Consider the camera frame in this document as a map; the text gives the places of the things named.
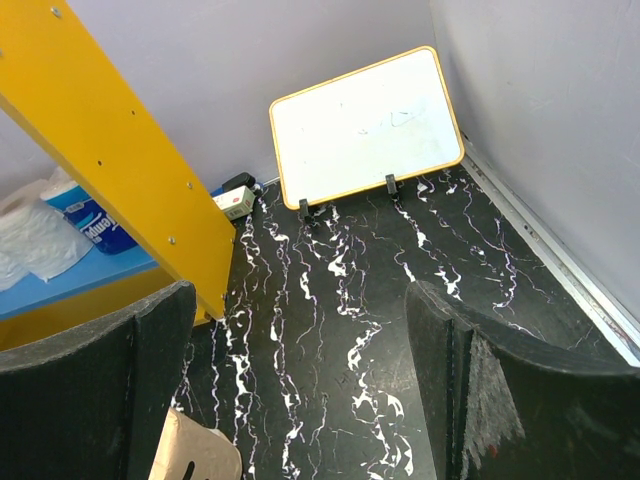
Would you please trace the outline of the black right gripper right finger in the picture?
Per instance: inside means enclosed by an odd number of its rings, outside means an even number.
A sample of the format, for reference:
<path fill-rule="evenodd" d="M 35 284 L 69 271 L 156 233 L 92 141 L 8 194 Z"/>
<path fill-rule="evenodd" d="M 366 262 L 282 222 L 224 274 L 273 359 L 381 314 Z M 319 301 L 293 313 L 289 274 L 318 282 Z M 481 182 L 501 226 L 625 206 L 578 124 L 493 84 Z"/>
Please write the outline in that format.
<path fill-rule="evenodd" d="M 412 282 L 405 315 L 440 479 L 635 479 L 639 371 Z"/>

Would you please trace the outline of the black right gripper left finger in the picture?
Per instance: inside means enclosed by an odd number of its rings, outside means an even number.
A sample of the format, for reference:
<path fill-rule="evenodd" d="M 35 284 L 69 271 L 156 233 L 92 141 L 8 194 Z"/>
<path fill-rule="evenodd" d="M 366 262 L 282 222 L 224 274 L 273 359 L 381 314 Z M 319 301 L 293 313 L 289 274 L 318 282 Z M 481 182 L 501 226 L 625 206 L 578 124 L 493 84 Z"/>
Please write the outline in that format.
<path fill-rule="evenodd" d="M 195 313 L 179 281 L 2 352 L 2 478 L 147 478 Z"/>

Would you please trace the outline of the white toilet paper roll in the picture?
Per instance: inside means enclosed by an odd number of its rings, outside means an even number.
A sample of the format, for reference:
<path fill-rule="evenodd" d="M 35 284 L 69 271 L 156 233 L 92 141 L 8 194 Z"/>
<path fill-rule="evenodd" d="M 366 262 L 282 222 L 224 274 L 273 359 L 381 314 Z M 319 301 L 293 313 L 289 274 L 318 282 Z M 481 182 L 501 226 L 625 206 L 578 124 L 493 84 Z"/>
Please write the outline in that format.
<path fill-rule="evenodd" d="M 56 209 L 40 198 L 40 179 L 1 201 L 1 289 L 29 274 L 47 282 L 66 272 L 93 244 Z"/>

